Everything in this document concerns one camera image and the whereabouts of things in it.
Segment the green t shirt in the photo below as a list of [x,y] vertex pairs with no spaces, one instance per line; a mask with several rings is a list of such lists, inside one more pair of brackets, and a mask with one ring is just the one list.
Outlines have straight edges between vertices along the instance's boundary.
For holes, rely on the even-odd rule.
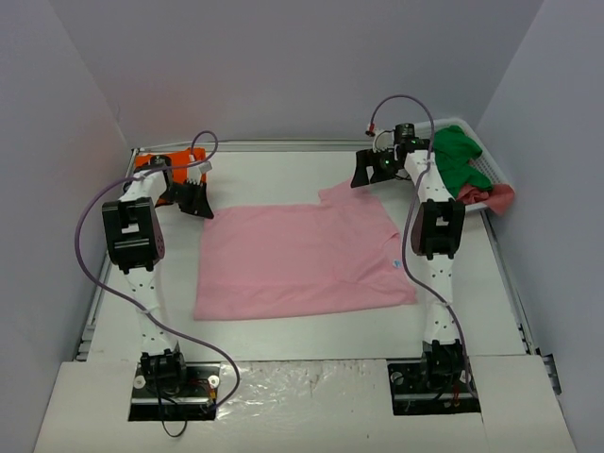
[[471,165],[472,161],[482,156],[482,149],[459,126],[448,126],[437,131],[433,152],[441,179],[454,198],[465,184],[486,191],[492,189],[491,180]]

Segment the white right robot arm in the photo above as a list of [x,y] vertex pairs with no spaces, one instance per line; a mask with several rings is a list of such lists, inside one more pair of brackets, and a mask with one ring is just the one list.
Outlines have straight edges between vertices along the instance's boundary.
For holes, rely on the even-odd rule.
[[411,276],[427,292],[424,351],[418,367],[421,383],[434,391],[460,375],[466,366],[459,320],[452,310],[452,268],[461,244],[465,206],[445,187],[430,140],[420,139],[413,124],[397,125],[386,132],[392,143],[356,153],[350,186],[358,188],[396,179],[405,171],[415,196],[403,231],[402,250],[422,258],[428,269],[426,282]]

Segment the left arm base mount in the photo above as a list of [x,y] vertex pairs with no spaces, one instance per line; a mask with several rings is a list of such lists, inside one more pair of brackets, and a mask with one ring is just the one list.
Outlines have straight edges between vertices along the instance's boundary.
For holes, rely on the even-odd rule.
[[213,407],[220,386],[218,363],[190,363],[184,380],[179,384],[169,383],[163,378],[160,385],[161,405],[154,381],[145,377],[138,364],[133,379],[129,422],[184,422],[213,421]]

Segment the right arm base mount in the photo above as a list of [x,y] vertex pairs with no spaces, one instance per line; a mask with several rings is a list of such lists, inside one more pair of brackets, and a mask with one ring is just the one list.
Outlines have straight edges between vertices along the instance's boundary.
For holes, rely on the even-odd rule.
[[387,361],[387,374],[394,416],[481,413],[460,374],[430,381],[420,360]]

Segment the folded orange t shirt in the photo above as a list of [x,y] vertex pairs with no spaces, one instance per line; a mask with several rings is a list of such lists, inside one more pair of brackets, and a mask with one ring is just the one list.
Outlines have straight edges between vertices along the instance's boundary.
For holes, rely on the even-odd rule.
[[151,165],[165,164],[171,167],[171,174],[168,176],[172,185],[157,199],[155,206],[169,206],[174,205],[169,198],[169,190],[172,188],[174,183],[184,183],[186,176],[186,169],[191,166],[194,162],[204,160],[206,158],[206,150],[204,148],[196,147],[194,149],[186,148],[183,151],[177,151],[168,154],[149,154],[140,151],[140,154],[134,159],[134,169],[139,171],[144,167]]

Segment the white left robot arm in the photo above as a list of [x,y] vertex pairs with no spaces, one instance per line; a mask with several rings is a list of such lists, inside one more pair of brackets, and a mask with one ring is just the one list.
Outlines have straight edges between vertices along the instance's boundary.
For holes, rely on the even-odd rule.
[[165,199],[187,214],[213,217],[203,180],[211,163],[193,157],[189,161],[174,165],[167,156],[152,157],[135,169],[120,198],[102,207],[109,258],[125,275],[129,296],[135,300],[142,341],[142,378],[151,388],[167,394],[184,392],[190,383],[190,371],[176,336],[162,326],[167,322],[167,311],[159,265],[166,244],[156,205]]

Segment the white plastic basket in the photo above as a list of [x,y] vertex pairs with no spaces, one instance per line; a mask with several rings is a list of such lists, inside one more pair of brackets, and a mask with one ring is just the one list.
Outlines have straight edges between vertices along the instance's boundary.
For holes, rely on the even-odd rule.
[[435,125],[433,156],[446,189],[467,211],[490,210],[502,216],[515,191],[495,159],[462,120]]

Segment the dark pink t shirt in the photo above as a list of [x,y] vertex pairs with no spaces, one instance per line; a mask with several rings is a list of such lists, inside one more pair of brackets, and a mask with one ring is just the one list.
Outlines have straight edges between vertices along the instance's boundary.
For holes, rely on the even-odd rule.
[[465,184],[457,199],[466,206],[483,203],[496,215],[502,216],[512,205],[515,191],[508,184],[495,184],[491,190],[481,190],[478,187]]

